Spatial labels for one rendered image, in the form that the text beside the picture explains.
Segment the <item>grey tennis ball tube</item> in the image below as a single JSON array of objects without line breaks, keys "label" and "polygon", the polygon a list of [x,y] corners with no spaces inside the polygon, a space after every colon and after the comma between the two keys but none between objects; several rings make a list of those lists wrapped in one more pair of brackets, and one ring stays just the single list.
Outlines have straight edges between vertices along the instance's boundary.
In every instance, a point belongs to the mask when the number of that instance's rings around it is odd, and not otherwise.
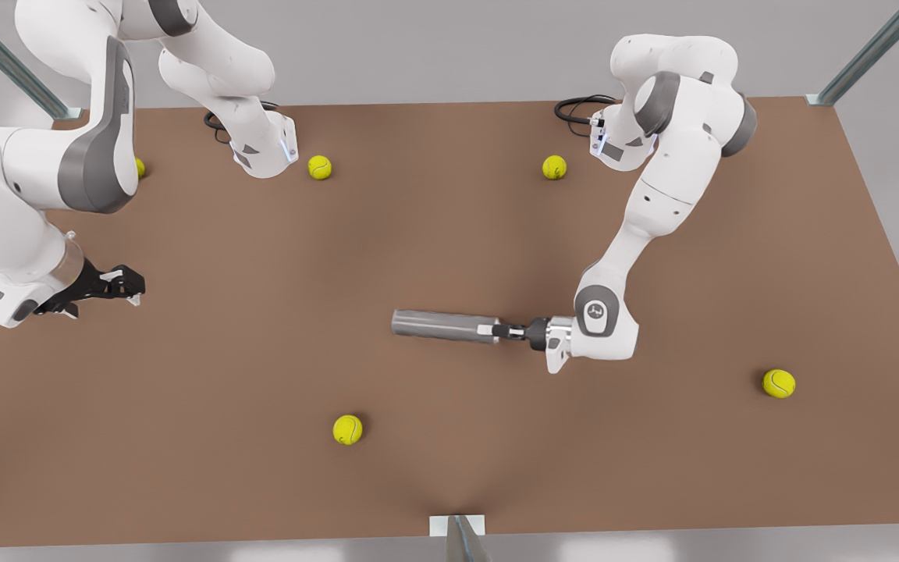
[{"label": "grey tennis ball tube", "polygon": [[499,320],[493,317],[397,309],[390,330],[401,336],[496,344],[499,338],[493,327],[497,324]]}]

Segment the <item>silver frame post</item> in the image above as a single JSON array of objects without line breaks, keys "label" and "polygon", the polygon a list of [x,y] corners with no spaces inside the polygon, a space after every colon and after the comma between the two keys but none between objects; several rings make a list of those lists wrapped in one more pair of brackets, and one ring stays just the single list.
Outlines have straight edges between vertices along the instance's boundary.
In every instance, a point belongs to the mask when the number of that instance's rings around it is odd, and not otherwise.
[{"label": "silver frame post", "polygon": [[54,120],[75,120],[82,116],[81,108],[65,105],[2,42],[0,42],[0,72]]},{"label": "silver frame post", "polygon": [[834,107],[897,42],[899,42],[899,10],[871,36],[819,93],[804,96],[806,104],[813,107]]},{"label": "silver frame post", "polygon": [[481,544],[484,514],[432,515],[428,525],[429,537],[446,538],[445,562],[492,562]]}]

